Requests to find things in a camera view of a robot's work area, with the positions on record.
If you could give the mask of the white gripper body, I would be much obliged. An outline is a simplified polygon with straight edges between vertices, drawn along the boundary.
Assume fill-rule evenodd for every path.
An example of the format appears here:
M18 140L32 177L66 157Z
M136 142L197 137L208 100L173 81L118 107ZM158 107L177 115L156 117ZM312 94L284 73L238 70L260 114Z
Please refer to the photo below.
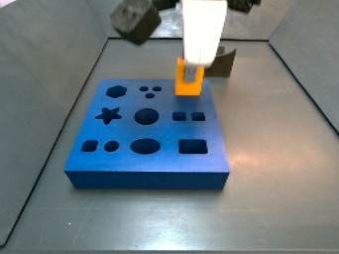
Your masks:
M181 0L184 61L209 66L213 62L226 18L226 0Z

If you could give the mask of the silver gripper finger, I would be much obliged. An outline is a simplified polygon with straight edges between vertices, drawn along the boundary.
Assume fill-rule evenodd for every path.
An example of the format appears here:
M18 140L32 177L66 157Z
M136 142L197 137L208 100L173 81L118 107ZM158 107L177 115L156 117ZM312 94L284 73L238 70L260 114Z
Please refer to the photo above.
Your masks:
M190 83L196 80L197 68L193 65L184 67L184 81Z

